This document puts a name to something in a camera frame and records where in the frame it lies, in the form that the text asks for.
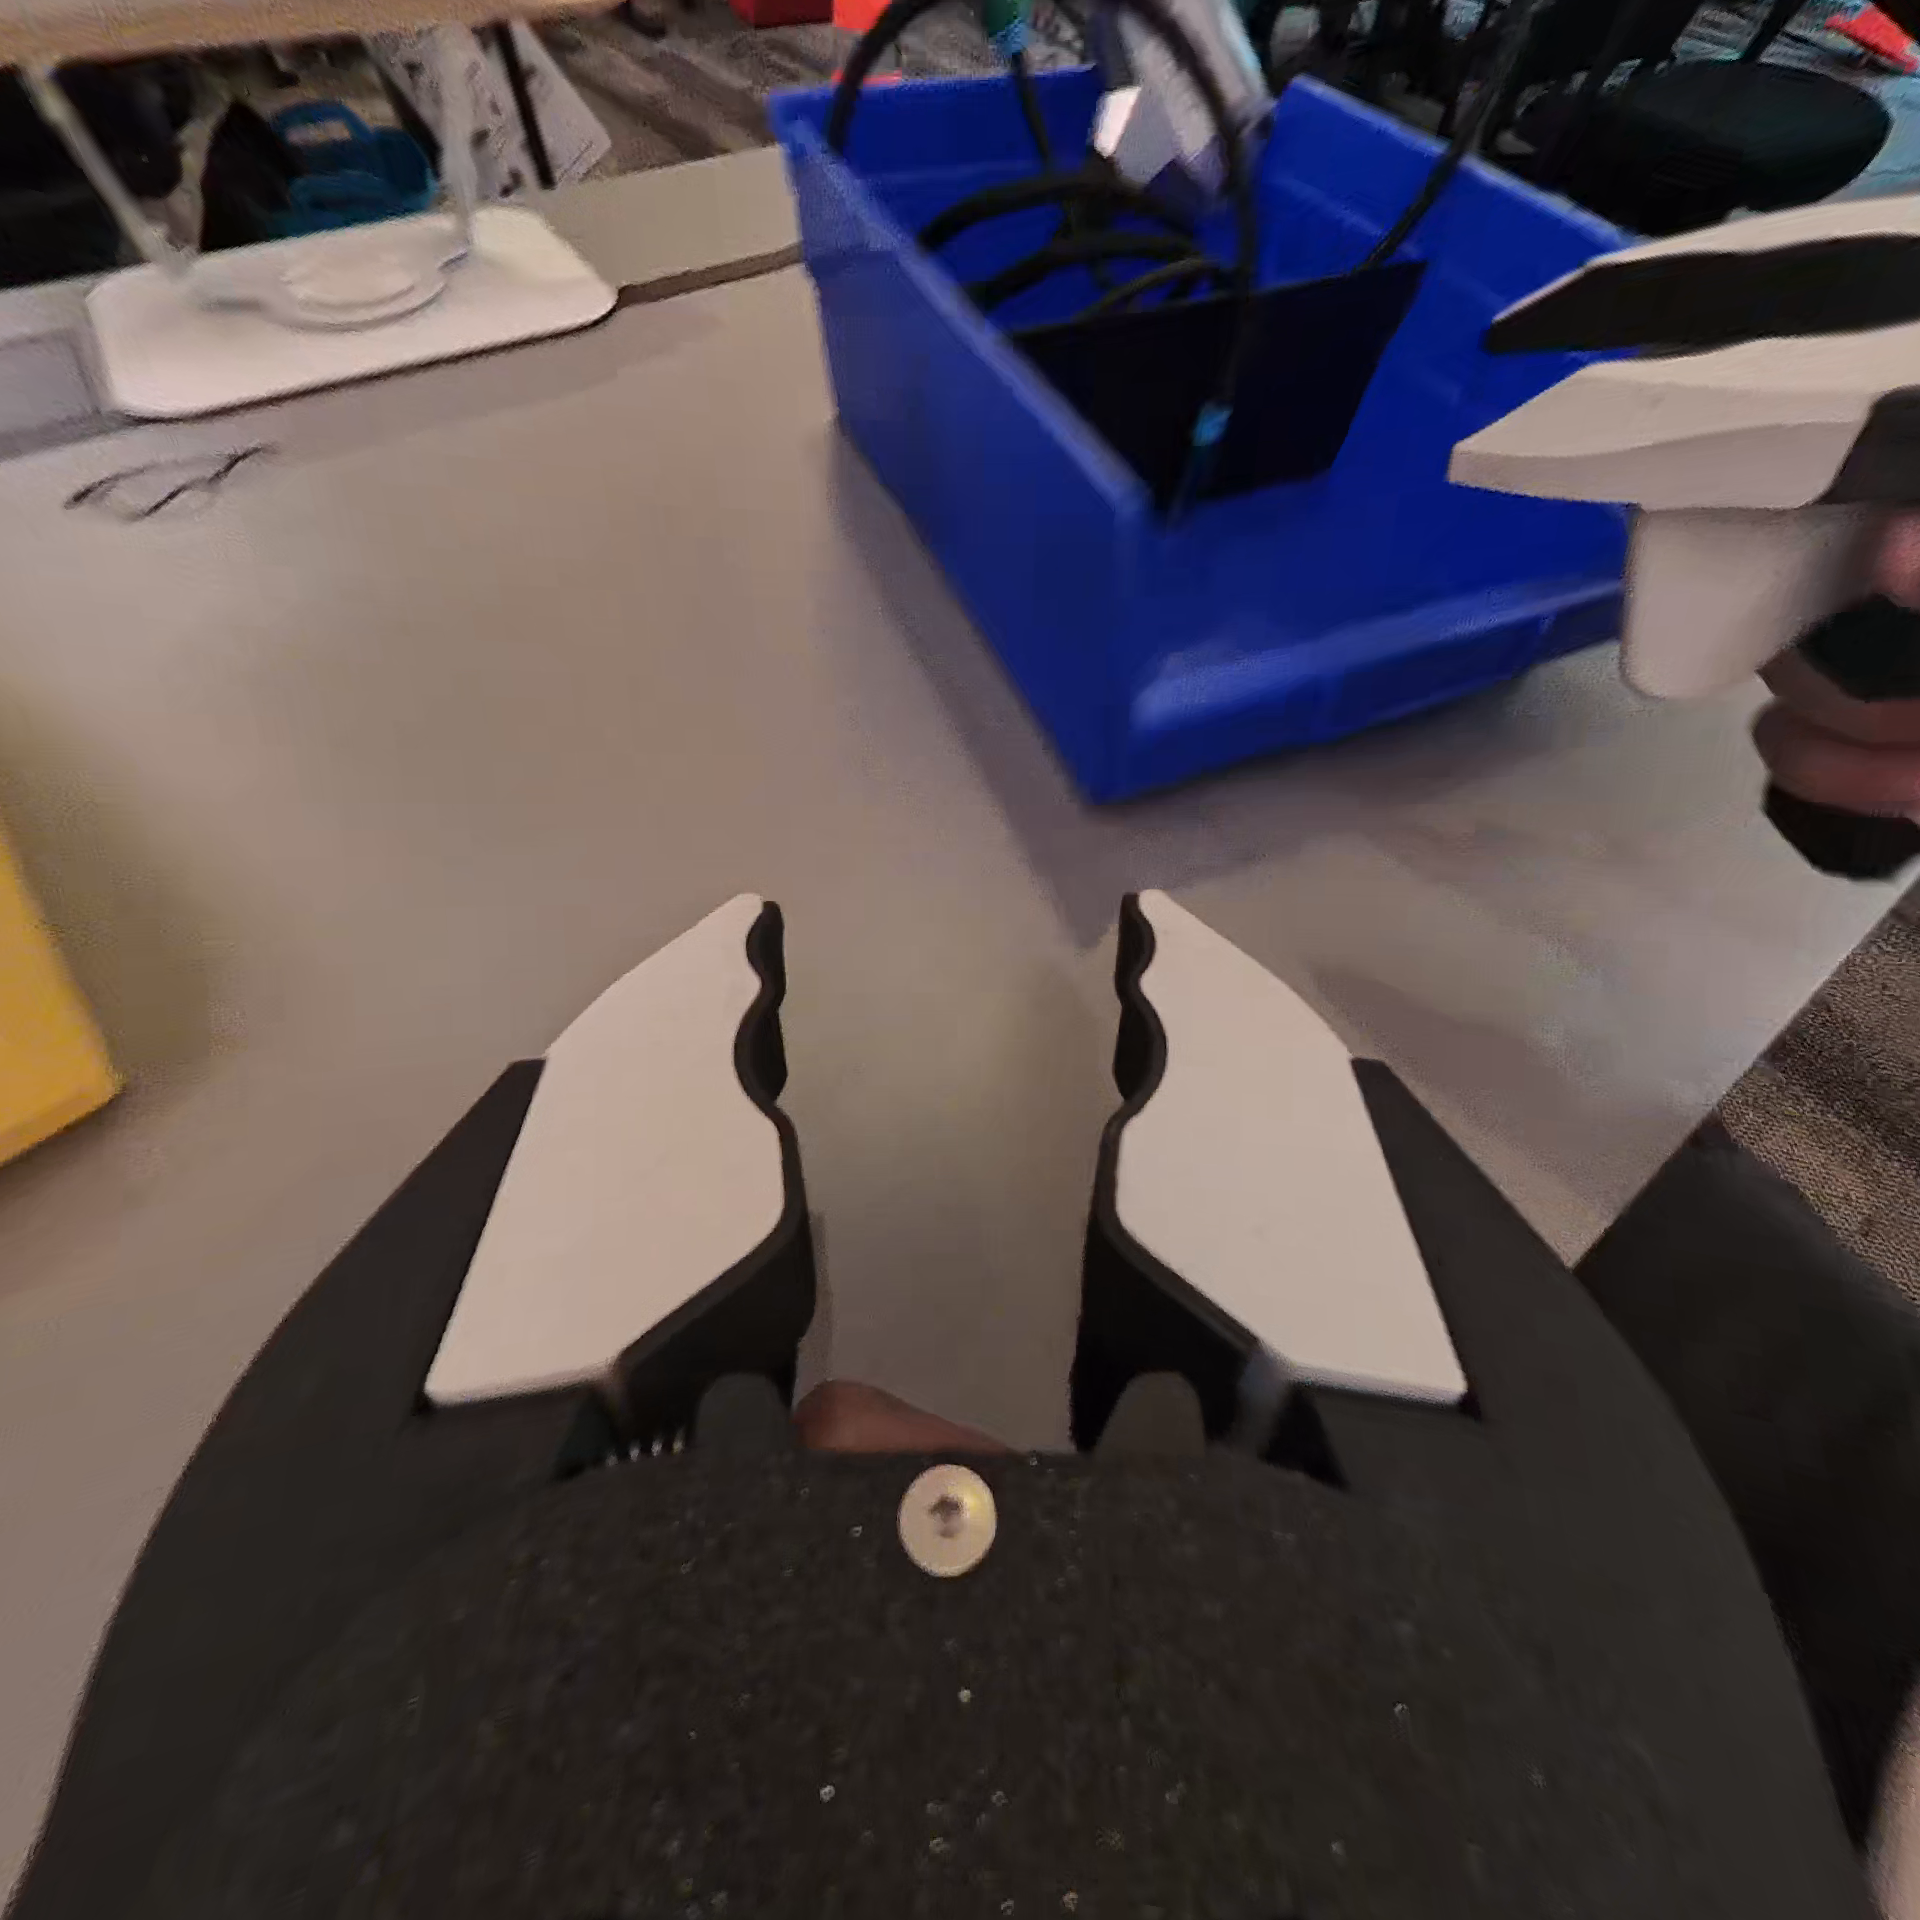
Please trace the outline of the printed paper sheet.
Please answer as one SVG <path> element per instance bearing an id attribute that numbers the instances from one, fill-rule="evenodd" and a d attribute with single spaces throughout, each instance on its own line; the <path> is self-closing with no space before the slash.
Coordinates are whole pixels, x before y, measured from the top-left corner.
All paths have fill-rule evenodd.
<path id="1" fill-rule="evenodd" d="M 423 127 L 435 150 L 448 91 L 466 95 L 483 203 L 525 203 L 597 179 L 613 162 L 613 129 L 531 21 L 511 21 L 511 55 L 519 66 L 504 66 L 491 30 L 370 33 L 370 57 L 396 95 L 396 119 Z"/>

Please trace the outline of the black bin divider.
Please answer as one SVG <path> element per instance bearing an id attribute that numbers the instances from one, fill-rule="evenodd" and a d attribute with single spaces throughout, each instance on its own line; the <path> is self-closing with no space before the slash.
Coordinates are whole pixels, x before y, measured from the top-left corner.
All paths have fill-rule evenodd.
<path id="1" fill-rule="evenodd" d="M 1136 469 L 1152 512 L 1327 473 L 1424 263 L 1019 328 L 1042 380 Z"/>

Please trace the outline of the yellow storage bin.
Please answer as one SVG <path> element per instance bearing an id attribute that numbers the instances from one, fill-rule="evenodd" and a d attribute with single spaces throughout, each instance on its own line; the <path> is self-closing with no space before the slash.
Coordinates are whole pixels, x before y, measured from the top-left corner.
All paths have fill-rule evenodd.
<path id="1" fill-rule="evenodd" d="M 125 1075 L 0 840 L 0 1166 L 113 1107 Z"/>

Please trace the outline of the blue storage bin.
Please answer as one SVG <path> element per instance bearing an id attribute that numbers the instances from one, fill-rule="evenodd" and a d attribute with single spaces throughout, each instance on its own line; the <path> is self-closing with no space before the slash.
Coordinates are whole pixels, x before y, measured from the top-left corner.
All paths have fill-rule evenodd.
<path id="1" fill-rule="evenodd" d="M 1403 250 L 1424 278 L 1333 469 L 1160 519 L 1007 339 L 1069 322 L 1096 288 L 1051 278 L 994 322 L 960 298 L 1051 221 L 916 244 L 938 207 L 1032 175 L 1013 81 L 881 81 L 846 156 L 825 113 L 825 81 L 765 100 L 840 426 L 1088 801 L 1356 735 L 1618 636 L 1618 504 L 1453 486 L 1457 440 L 1582 371 L 1487 358 L 1479 333 L 1618 250 L 1618 225 L 1470 162 Z M 1289 81 L 1260 156 L 1260 288 L 1350 271 L 1431 162 L 1431 134 Z"/>

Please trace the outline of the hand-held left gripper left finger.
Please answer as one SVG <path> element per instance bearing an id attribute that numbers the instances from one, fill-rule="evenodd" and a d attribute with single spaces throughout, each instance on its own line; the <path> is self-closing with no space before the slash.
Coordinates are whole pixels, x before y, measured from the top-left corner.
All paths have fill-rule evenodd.
<path id="1" fill-rule="evenodd" d="M 636 1450 L 689 1437 L 717 1381 L 788 1409 L 823 1277 L 776 1012 L 786 918 L 723 899 L 559 1029 L 428 1409 L 586 1392 Z"/>

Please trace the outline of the black office chair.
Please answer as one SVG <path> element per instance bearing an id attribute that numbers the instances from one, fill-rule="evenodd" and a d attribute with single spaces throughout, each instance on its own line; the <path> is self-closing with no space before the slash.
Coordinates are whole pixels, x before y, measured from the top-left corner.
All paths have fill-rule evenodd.
<path id="1" fill-rule="evenodd" d="M 1851 190 L 1890 105 L 1834 57 L 1780 57 L 1809 8 L 1556 0 L 1500 91 L 1500 162 L 1621 231 L 1669 240 Z"/>

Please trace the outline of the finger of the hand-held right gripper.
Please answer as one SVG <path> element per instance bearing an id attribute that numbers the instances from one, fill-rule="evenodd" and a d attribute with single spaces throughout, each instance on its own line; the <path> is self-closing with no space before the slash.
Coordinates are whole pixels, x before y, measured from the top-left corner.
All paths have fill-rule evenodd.
<path id="1" fill-rule="evenodd" d="M 1920 196 L 1809 203 L 1582 263 L 1510 303 L 1479 342 L 1731 349 L 1920 322 Z"/>
<path id="2" fill-rule="evenodd" d="M 1731 342 L 1621 358 L 1453 445 L 1453 480 L 1627 512 L 1621 679 L 1692 703 L 1753 679 L 1860 550 L 1826 504 L 1912 342 Z"/>

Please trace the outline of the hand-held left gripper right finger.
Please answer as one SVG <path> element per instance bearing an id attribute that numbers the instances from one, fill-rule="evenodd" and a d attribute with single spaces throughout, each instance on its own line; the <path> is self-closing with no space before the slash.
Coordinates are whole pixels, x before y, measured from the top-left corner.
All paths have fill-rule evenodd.
<path id="1" fill-rule="evenodd" d="M 1119 1113 L 1096 1146 L 1069 1444 L 1144 1381 L 1204 1444 L 1285 1450 L 1316 1392 L 1470 1409 L 1470 1372 L 1336 1029 L 1165 892 L 1119 902 Z"/>

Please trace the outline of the black braided cable blue plugs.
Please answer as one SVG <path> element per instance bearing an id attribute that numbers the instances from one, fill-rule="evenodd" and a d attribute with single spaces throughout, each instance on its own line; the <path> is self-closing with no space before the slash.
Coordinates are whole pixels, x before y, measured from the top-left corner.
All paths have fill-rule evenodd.
<path id="1" fill-rule="evenodd" d="M 1197 196 L 1081 162 L 983 184 L 916 231 L 920 257 L 944 257 L 976 225 L 1051 215 L 1026 257 L 960 278 L 960 298 L 994 322 L 1051 278 L 1096 288 L 1069 322 L 1026 322 L 1007 339 L 1165 519 L 1210 486 L 1260 322 L 1260 190 L 1247 169 L 1222 175 L 1216 207 L 1229 215 L 1229 257 L 1203 240 Z"/>

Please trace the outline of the person's right hand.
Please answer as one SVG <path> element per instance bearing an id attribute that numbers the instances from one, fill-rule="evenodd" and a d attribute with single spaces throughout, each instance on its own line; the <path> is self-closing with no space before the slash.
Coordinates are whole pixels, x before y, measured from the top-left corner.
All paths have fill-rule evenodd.
<path id="1" fill-rule="evenodd" d="M 1920 519 L 1876 527 L 1866 591 L 1764 657 L 1753 749 L 1780 796 L 1920 820 Z"/>

